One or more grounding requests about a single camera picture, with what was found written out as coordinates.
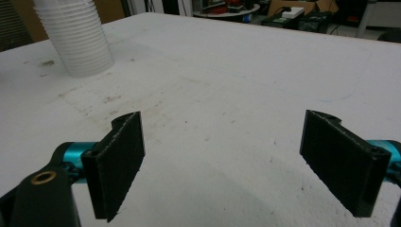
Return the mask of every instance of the black rubber pad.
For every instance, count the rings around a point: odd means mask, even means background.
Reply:
[[[117,214],[145,157],[140,113],[120,116],[112,125],[112,131],[81,156],[96,218],[108,222]]]
[[[369,217],[391,155],[340,122],[326,113],[306,111],[301,154],[354,217]]]

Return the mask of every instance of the cup stack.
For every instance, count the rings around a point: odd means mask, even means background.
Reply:
[[[44,29],[71,76],[90,76],[114,61],[92,0],[34,0]]]

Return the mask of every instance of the robotic arm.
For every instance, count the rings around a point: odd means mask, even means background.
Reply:
[[[301,155],[354,217],[370,217],[383,181],[401,187],[401,144],[365,141],[337,117],[306,111]],[[392,219],[401,226],[401,201]]]
[[[0,199],[0,226],[80,226],[71,185],[87,183],[96,218],[110,222],[145,157],[141,114],[112,121],[97,143],[63,143],[48,165]]]

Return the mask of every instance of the plastic cup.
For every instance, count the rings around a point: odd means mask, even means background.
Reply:
[[[73,7],[84,3],[93,2],[92,0],[33,0],[35,9],[53,9]]]
[[[90,28],[86,31],[74,31],[74,32],[69,32],[69,34],[62,35],[62,32],[47,32],[49,37],[51,36],[53,39],[57,39],[60,42],[79,42],[84,39],[90,39],[94,35],[100,36],[103,34],[103,30],[99,26],[95,26],[93,28]]]
[[[98,15],[95,10],[90,13],[85,13],[80,16],[76,16],[72,19],[42,19],[41,22],[44,26],[63,26],[63,25],[71,25],[72,23],[82,22],[88,19],[98,18]]]
[[[54,8],[37,8],[34,7],[35,11],[41,12],[41,13],[56,13],[60,11],[71,11],[73,9],[82,9],[86,7],[91,7],[94,6],[95,3],[93,1],[88,1],[88,2],[81,2],[81,3],[76,3],[74,5],[59,5]]]
[[[74,69],[93,69],[95,67],[99,67],[102,64],[105,64],[109,61],[112,61],[113,58],[107,56],[102,58],[102,59],[97,59],[96,61],[87,61],[87,62],[69,62],[69,61],[65,61],[64,63],[70,67],[70,68],[74,68]]]
[[[94,23],[92,25],[88,25],[85,27],[69,31],[63,31],[63,30],[54,31],[50,28],[46,28],[45,30],[49,36],[60,38],[61,40],[71,40],[74,38],[89,36],[92,33],[95,33],[96,31],[103,31],[102,27],[98,23]]]
[[[96,57],[97,55],[107,54],[108,52],[109,52],[109,47],[107,45],[104,45],[98,49],[90,50],[84,53],[79,53],[74,55],[59,53],[59,55],[63,59],[68,61],[79,61],[79,60],[91,59],[93,57]]]
[[[71,23],[67,22],[59,22],[56,24],[42,23],[42,25],[44,25],[47,29],[57,29],[57,30],[67,31],[67,30],[74,30],[83,26],[88,26],[96,22],[100,23],[100,19],[98,17],[90,17]]]
[[[96,9],[96,6],[89,6],[81,9],[71,9],[71,10],[65,10],[65,11],[58,11],[58,10],[53,10],[49,12],[40,12],[36,11],[36,13],[39,15],[39,18],[41,19],[59,19],[59,18],[68,18],[68,17],[75,17],[79,16],[81,14],[85,14],[89,11],[92,11]]]
[[[77,47],[64,47],[64,46],[55,46],[57,50],[61,51],[64,54],[75,55],[83,52],[91,51],[93,49],[100,48],[101,46],[107,44],[105,40],[97,41],[93,44],[87,44]]]
[[[58,40],[51,40],[52,44],[55,45],[56,47],[60,47],[62,49],[71,49],[71,50],[75,50],[75,49],[80,49],[80,48],[84,48],[84,47],[89,47],[92,46],[94,44],[98,44],[98,43],[107,43],[106,38],[101,34],[94,34],[91,38],[88,37],[87,40],[85,40],[84,38],[82,38],[81,40],[76,40],[76,41],[58,41]]]
[[[95,67],[95,68],[85,69],[85,70],[68,68],[68,66],[65,66],[65,67],[67,68],[67,71],[70,73],[70,75],[81,77],[81,76],[91,76],[91,75],[95,75],[100,72],[103,72],[103,71],[107,70],[108,68],[110,68],[113,65],[113,63],[114,63],[114,60],[111,60],[105,64],[102,64],[100,67]]]
[[[78,31],[85,31],[88,28],[92,28],[94,26],[101,26],[100,21],[97,20],[93,20],[93,21],[88,21],[86,24],[81,24],[81,25],[77,25],[77,26],[70,26],[70,27],[55,27],[55,26],[45,26],[44,29],[46,30],[51,30],[54,32],[62,32],[65,34],[68,33],[72,33],[72,32],[78,32]]]
[[[113,56],[92,0],[34,0],[50,41],[71,76],[111,67]]]

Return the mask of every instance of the white table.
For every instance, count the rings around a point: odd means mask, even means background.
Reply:
[[[74,185],[82,226],[389,225],[397,186],[353,218],[299,148],[306,109],[401,139],[401,45],[152,13],[104,29],[115,65],[89,78],[69,77],[49,41],[0,53],[1,195],[59,144],[141,111],[147,156],[120,214],[96,220]]]

